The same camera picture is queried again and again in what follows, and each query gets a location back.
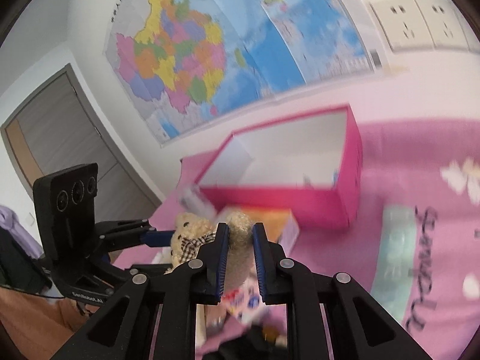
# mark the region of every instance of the electrical socket panel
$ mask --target electrical socket panel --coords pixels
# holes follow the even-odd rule
[[[415,0],[435,47],[469,49],[452,5],[446,0]]]
[[[370,5],[393,51],[434,47],[415,0],[384,0]]]
[[[480,40],[477,38],[469,22],[467,21],[467,19],[465,19],[460,10],[457,7],[454,7],[454,10],[457,14],[458,21],[462,26],[463,33],[465,34],[466,42],[469,45],[469,50],[472,53],[480,53]]]
[[[25,221],[28,226],[33,226],[35,224],[35,217],[32,215],[31,212],[28,213],[27,217],[25,218]]]

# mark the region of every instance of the plaid bow tie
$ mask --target plaid bow tie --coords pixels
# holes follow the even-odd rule
[[[194,239],[182,237],[181,256],[179,259],[180,264],[186,263],[187,261],[190,261],[195,257],[197,257],[198,249],[200,249],[202,245],[215,240],[215,234],[216,232],[213,232],[213,233],[206,234],[203,237],[194,238]]]

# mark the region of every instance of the black camera housing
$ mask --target black camera housing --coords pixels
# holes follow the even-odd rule
[[[82,252],[95,228],[98,165],[73,166],[33,184],[35,214],[45,255],[57,262]]]

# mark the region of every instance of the world map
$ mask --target world map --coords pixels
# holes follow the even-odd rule
[[[371,71],[340,0],[121,0],[106,57],[160,143],[294,88]]]

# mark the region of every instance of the black cable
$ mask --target black cable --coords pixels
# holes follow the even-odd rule
[[[65,297],[53,297],[53,296],[46,296],[46,295],[40,295],[40,294],[32,294],[30,292],[25,292],[25,291],[22,291],[18,288],[12,288],[10,286],[2,286],[0,285],[0,288],[5,288],[6,290],[11,290],[11,291],[15,291],[15,292],[19,292],[21,294],[26,294],[26,295],[32,295],[32,296],[36,296],[38,298],[43,298],[43,299],[65,299]]]

